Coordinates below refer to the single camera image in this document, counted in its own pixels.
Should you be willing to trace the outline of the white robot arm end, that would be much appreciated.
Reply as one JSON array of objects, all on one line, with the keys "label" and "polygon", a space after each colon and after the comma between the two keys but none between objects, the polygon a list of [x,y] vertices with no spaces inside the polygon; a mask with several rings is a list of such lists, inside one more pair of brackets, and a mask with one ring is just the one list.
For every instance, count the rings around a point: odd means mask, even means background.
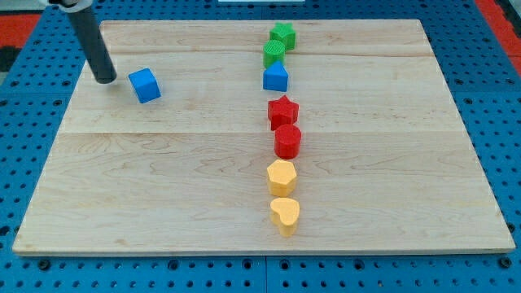
[{"label": "white robot arm end", "polygon": [[76,13],[83,11],[86,8],[90,8],[93,4],[93,0],[38,0],[42,5],[45,6],[57,6],[61,11],[65,13]]}]

